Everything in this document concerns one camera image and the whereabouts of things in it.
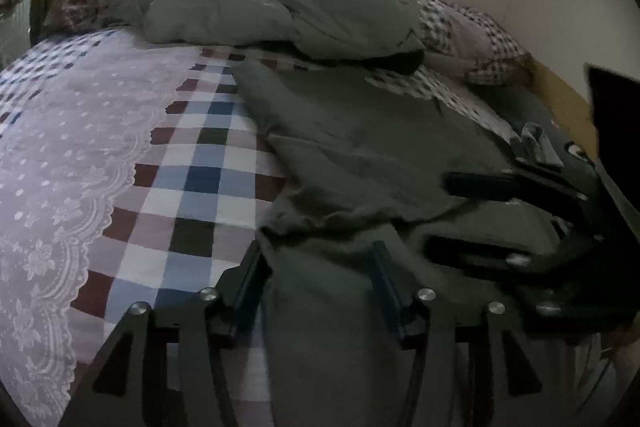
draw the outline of metal bracket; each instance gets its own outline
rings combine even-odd
[[[176,419],[184,427],[237,427],[220,349],[233,348],[250,325],[269,274],[254,242],[240,266],[184,304],[157,311],[148,303],[132,304],[96,355],[60,426],[174,427]],[[166,383],[166,344],[176,342],[178,400]]]
[[[455,393],[455,313],[443,296],[404,277],[381,241],[372,245],[370,279],[389,333],[414,349],[414,365],[398,427],[416,419],[447,427]],[[438,375],[437,383],[431,375]]]

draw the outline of bed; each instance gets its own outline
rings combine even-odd
[[[286,44],[151,44],[102,17],[109,0],[64,1],[54,3],[56,24],[83,32],[52,35],[0,73],[0,381],[31,425],[47,427],[130,304],[175,305],[214,285],[240,263],[284,187],[232,68],[245,60],[278,71],[333,66]],[[438,28],[453,5],[421,6],[432,42],[450,51]],[[483,14],[458,12],[520,51]],[[475,78],[487,84],[506,74],[503,65],[476,68]],[[412,75],[370,68],[367,81],[389,97],[438,100],[506,151],[518,147],[522,123],[534,121],[574,182],[593,182],[591,166],[566,153],[570,139],[522,86],[474,93],[424,66]],[[238,423],[268,427],[275,423],[259,321],[223,362]],[[575,369],[568,388],[580,382],[588,393],[594,381],[610,381],[588,408],[593,425],[604,421],[600,412],[628,387],[640,348],[601,360],[596,336],[554,349]]]

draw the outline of floral pattern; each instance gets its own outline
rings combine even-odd
[[[116,31],[0,139],[0,380],[34,426],[58,425],[69,400],[67,311],[87,280],[88,249],[198,53]]]

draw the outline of wooden headboard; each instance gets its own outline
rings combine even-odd
[[[596,159],[598,138],[591,122],[590,103],[537,60],[533,61],[533,82],[528,87],[545,102],[558,125],[587,151],[591,159]]]

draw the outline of checkered bedsheet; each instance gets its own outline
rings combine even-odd
[[[74,340],[85,344],[77,350],[76,380],[131,303],[178,304],[237,266],[284,185],[230,73],[247,56],[270,67],[318,68],[286,54],[216,46],[185,71],[136,164],[133,186],[116,198],[111,225],[89,249],[88,281],[70,310]],[[259,334],[251,344],[244,354],[227,353],[230,394],[241,425],[266,427],[271,413]]]
[[[79,57],[84,57],[110,34],[111,30],[105,30],[68,39],[62,36],[45,39],[0,71],[0,137],[20,118],[47,81],[73,67]]]

